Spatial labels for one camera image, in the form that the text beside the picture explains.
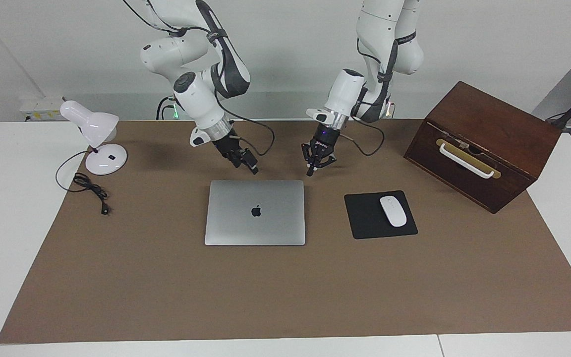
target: brown wooden box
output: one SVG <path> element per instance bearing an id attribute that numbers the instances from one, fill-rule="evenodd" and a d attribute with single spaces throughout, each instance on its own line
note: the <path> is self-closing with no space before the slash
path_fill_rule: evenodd
<path id="1" fill-rule="evenodd" d="M 426 116 L 405 158 L 496 213 L 537 181 L 560 134 L 458 82 Z"/>

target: white table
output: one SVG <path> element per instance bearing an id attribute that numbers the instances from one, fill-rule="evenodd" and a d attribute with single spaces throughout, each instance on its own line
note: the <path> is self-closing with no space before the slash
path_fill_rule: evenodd
<path id="1" fill-rule="evenodd" d="M 0 122 L 0 330 L 65 196 L 63 160 L 86 148 L 69 122 Z M 61 171 L 70 181 L 80 158 Z M 571 137 L 528 189 L 571 264 Z M 565 356 L 571 332 L 0 346 L 0 356 Z"/>

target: silver laptop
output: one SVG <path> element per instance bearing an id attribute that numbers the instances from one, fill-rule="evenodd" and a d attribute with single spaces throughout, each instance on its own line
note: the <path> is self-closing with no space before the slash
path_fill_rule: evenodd
<path id="1" fill-rule="evenodd" d="M 204 244 L 304 245 L 303 181 L 212 181 Z"/>

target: white desk lamp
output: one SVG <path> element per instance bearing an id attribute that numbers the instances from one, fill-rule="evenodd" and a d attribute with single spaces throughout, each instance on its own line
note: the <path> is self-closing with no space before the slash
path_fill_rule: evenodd
<path id="1" fill-rule="evenodd" d="M 117 144 L 102 145 L 116 137 L 118 117 L 108 113 L 94 113 L 79 102 L 68 100 L 61 105 L 61 115 L 76 124 L 92 151 L 85 167 L 94 175 L 109 175 L 118 171 L 127 161 L 127 150 Z"/>

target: brown table surface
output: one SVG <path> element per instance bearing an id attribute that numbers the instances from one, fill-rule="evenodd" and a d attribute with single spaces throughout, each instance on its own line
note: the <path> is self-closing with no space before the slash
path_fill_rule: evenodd
<path id="1" fill-rule="evenodd" d="M 403 153 L 419 120 L 383 120 L 387 141 L 306 177 L 314 122 L 270 122 L 260 172 L 234 169 L 190 122 L 121 122 L 123 169 L 68 193 L 0 333 L 0 343 L 248 339 L 571 330 L 571 267 L 526 192 L 492 215 Z M 258 147 L 268 132 L 237 132 Z M 343 130 L 371 151 L 378 133 Z M 212 180 L 301 179 L 306 246 L 208 247 Z M 355 240 L 343 196 L 403 190 L 419 234 Z"/>

